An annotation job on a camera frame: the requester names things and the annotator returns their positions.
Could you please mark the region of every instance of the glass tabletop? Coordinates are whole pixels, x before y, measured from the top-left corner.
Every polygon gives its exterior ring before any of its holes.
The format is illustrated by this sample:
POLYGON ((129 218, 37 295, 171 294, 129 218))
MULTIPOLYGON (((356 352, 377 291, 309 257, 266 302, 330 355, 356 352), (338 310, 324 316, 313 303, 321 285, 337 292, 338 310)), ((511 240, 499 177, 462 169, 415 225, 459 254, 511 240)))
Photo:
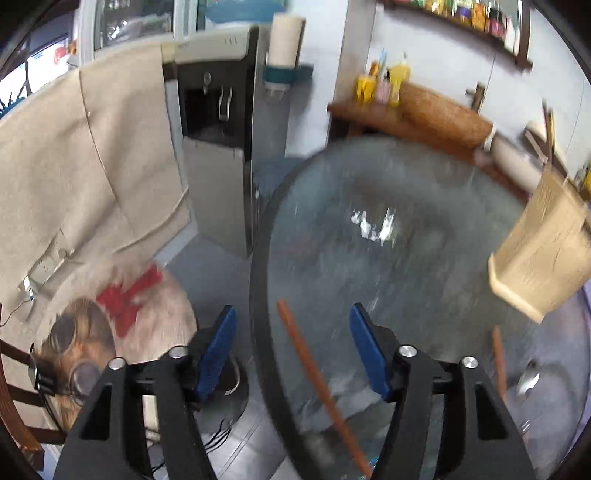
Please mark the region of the glass tabletop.
MULTIPOLYGON (((576 296, 538 325, 491 292, 488 257, 522 210, 478 168, 392 138, 332 144, 286 179, 255 246, 251 316, 263 394, 296 468, 308 455, 324 478, 361 477, 306 378, 277 315, 279 299, 288 301, 373 461, 394 404, 369 386, 349 331, 352 305, 363 303, 374 323, 434 359, 476 357, 493 379, 491 330, 500 325, 508 408, 518 426, 530 422, 528 453, 538 477, 549 476, 573 440, 588 393, 587 311, 576 296), (541 377, 520 400, 515 386, 530 359, 541 377), (294 452, 293 432, 282 427, 281 398, 304 452, 294 452)), ((434 397, 421 479, 435 472, 442 415, 443 401, 434 397)))

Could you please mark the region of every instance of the yellow bottle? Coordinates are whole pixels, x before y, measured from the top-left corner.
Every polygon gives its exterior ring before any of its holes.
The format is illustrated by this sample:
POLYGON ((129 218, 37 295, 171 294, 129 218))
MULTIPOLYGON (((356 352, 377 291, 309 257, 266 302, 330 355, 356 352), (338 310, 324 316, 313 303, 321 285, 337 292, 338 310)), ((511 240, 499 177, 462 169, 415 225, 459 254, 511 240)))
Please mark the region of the yellow bottle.
POLYGON ((391 67, 390 83, 392 83, 392 93, 390 93, 390 106, 398 106, 400 103, 400 85, 407 82, 410 78, 410 67, 407 64, 407 55, 404 54, 404 60, 391 67))

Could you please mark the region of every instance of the white bowl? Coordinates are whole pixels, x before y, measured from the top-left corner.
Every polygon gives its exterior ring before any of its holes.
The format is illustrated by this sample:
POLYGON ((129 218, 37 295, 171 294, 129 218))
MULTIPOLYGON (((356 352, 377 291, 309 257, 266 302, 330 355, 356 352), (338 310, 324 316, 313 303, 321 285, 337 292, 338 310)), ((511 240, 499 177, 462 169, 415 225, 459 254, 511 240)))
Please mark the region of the white bowl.
POLYGON ((491 155, 499 169, 526 192, 532 193, 538 186, 542 177, 541 165, 509 139, 495 134, 491 142, 491 155))

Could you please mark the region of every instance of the wall shelf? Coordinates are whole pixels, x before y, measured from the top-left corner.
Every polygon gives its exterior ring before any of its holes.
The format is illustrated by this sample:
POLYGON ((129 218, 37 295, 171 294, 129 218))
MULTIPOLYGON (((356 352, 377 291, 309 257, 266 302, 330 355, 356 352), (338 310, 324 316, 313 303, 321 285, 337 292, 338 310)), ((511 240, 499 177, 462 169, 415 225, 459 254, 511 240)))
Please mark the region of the wall shelf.
POLYGON ((463 25, 460 22, 455 21, 454 19, 447 18, 442 15, 437 15, 416 5, 402 3, 396 0, 379 1, 384 4, 384 7, 386 9, 401 9, 405 11, 411 11, 416 13, 417 15, 423 15, 424 17, 434 19, 434 21, 438 21, 442 24, 449 25, 450 28, 455 28, 457 30, 464 31, 466 34, 471 35, 473 38, 477 38, 480 43, 489 45, 497 53, 510 59, 513 63, 515 63, 516 68, 521 70, 522 72, 530 71, 533 67, 533 64, 527 58, 530 43, 530 3, 528 1, 523 2, 524 17, 522 19, 521 24, 519 53, 517 55, 514 55, 513 52, 507 50, 505 48, 504 43, 501 40, 489 35, 488 33, 475 30, 474 28, 468 25, 463 25))

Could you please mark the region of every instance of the yellow cup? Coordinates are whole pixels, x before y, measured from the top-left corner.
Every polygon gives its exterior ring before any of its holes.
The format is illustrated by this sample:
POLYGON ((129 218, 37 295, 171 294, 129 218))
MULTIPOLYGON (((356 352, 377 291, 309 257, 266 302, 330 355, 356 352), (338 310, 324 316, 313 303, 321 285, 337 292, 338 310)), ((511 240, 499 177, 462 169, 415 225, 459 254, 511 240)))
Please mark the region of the yellow cup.
POLYGON ((361 103, 371 102, 376 84, 375 77, 370 77, 369 75, 358 77, 355 83, 355 98, 361 103))

